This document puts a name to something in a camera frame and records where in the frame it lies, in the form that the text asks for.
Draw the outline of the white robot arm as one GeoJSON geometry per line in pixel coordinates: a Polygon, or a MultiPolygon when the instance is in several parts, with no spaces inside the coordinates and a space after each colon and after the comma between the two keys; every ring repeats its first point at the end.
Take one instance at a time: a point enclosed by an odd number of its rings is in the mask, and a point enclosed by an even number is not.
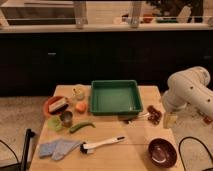
{"type": "Polygon", "coordinates": [[[168,90],[161,101],[165,109],[163,127],[168,129],[176,121],[174,112],[183,110],[188,103],[197,107],[203,114],[213,119],[213,90],[210,73],[201,66],[173,73],[167,80],[168,90]]]}

